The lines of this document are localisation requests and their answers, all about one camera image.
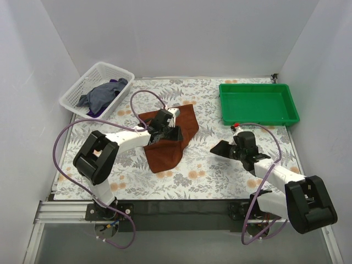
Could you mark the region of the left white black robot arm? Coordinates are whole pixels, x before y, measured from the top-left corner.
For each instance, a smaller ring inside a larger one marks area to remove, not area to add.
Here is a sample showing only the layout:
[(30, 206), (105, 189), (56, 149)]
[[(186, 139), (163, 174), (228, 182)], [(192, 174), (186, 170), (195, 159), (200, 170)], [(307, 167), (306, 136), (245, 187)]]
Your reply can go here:
[(93, 131), (76, 154), (73, 165), (82, 175), (92, 192), (96, 212), (104, 219), (111, 219), (116, 212), (117, 198), (112, 193), (108, 177), (116, 157), (126, 151), (152, 145), (160, 140), (182, 141), (179, 126), (166, 126), (161, 130), (148, 128), (103, 134)]

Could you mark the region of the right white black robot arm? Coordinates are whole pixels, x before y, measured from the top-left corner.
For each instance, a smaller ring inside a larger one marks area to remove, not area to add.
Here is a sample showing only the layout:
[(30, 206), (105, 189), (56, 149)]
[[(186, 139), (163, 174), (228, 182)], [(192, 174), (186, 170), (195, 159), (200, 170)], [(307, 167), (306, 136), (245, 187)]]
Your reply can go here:
[(251, 218), (264, 213), (287, 219), (300, 234), (335, 224), (338, 215), (323, 180), (314, 175), (306, 177), (278, 164), (257, 147), (241, 149), (220, 141), (210, 152), (237, 160), (252, 175), (275, 186), (280, 193), (260, 190), (251, 194), (247, 213)]

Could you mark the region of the brown towel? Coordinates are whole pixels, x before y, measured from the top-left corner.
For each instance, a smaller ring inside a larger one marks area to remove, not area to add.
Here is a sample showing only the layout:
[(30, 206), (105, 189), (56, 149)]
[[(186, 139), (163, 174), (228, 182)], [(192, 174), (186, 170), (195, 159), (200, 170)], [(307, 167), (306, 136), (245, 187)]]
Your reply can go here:
[(178, 108), (180, 115), (175, 120), (175, 126), (181, 127), (183, 141), (164, 139), (144, 147), (149, 168), (153, 173), (176, 167), (183, 157), (184, 149), (199, 130), (193, 105), (187, 104)]

